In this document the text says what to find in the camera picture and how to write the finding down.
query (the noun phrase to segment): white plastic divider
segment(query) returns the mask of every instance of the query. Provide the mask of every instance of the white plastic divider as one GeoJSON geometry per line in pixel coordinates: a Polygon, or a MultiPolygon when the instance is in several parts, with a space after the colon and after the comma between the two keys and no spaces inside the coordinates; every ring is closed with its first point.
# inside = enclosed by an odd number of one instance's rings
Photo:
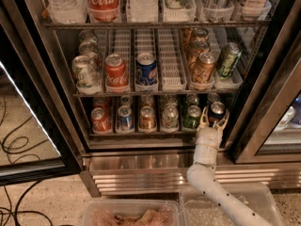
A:
{"type": "Polygon", "coordinates": [[[176,29],[158,29],[158,50],[163,91],[184,90],[186,75],[180,52],[179,34],[176,29]]]}
{"type": "Polygon", "coordinates": [[[127,65],[129,84],[124,87],[113,88],[107,85],[105,79],[106,92],[122,93],[131,91],[131,30],[116,29],[110,30],[108,35],[108,55],[119,54],[127,65]]]}
{"type": "MultiPolygon", "coordinates": [[[[135,30],[135,63],[139,54],[141,53],[150,53],[156,59],[156,51],[155,51],[155,37],[153,29],[136,29],[135,30]]],[[[158,76],[158,67],[159,63],[157,63],[157,73],[156,73],[156,81],[157,83],[151,86],[143,86],[139,85],[135,78],[135,91],[158,91],[159,89],[159,76],[158,76]]]]}

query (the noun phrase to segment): white robotic arm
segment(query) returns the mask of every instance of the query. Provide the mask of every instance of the white robotic arm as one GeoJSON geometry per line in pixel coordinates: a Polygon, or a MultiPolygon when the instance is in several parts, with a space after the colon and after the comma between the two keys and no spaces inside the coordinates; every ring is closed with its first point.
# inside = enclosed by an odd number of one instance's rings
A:
{"type": "Polygon", "coordinates": [[[225,117],[214,127],[209,127],[207,114],[208,107],[205,107],[197,130],[194,164],[187,171],[189,184],[218,205],[235,225],[272,226],[232,196],[215,179],[217,150],[228,122],[229,112],[227,111],[225,117]]]}

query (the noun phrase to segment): speckled floor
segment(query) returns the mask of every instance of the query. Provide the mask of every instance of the speckled floor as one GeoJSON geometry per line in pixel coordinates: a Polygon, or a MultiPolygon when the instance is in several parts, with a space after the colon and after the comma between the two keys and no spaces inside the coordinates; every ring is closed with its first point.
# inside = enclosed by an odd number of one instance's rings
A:
{"type": "MultiPolygon", "coordinates": [[[[26,183],[6,187],[13,210],[21,195],[32,184],[26,183]]],[[[272,193],[285,225],[301,225],[301,189],[273,190],[272,193]]],[[[19,206],[18,221],[22,226],[75,226],[88,204],[95,200],[99,199],[90,197],[77,175],[46,180],[37,184],[24,196],[19,206]],[[23,214],[21,211],[41,212],[52,221],[52,224],[44,216],[36,213],[23,214]]],[[[0,207],[9,208],[8,197],[3,187],[0,187],[0,207]]],[[[8,219],[7,224],[4,224],[7,218],[7,215],[2,217],[0,213],[1,226],[16,225],[12,217],[8,219]]]]}

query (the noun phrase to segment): coca-cola can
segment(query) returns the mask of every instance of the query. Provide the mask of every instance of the coca-cola can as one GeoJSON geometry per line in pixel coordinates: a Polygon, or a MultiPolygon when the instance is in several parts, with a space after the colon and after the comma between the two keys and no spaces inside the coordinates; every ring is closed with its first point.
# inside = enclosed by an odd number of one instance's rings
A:
{"type": "Polygon", "coordinates": [[[91,120],[94,131],[104,132],[111,129],[111,121],[109,120],[107,111],[100,107],[92,110],[91,120]]]}
{"type": "Polygon", "coordinates": [[[72,61],[72,70],[78,87],[91,88],[99,86],[99,77],[88,56],[75,57],[72,61]]]}
{"type": "Polygon", "coordinates": [[[98,21],[111,22],[119,14],[119,0],[89,0],[88,7],[99,11],[97,16],[94,15],[98,21]]]}
{"type": "Polygon", "coordinates": [[[114,88],[129,84],[128,67],[118,54],[112,54],[105,59],[106,85],[114,88]]]}

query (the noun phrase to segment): glass door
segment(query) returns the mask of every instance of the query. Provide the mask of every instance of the glass door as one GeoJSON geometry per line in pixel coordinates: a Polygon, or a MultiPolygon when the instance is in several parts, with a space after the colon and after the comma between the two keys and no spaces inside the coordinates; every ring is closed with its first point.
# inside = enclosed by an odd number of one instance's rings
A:
{"type": "Polygon", "coordinates": [[[0,21],[0,186],[79,173],[80,140],[2,0],[0,21]]]}
{"type": "Polygon", "coordinates": [[[236,163],[300,162],[301,32],[238,141],[236,163]]]}

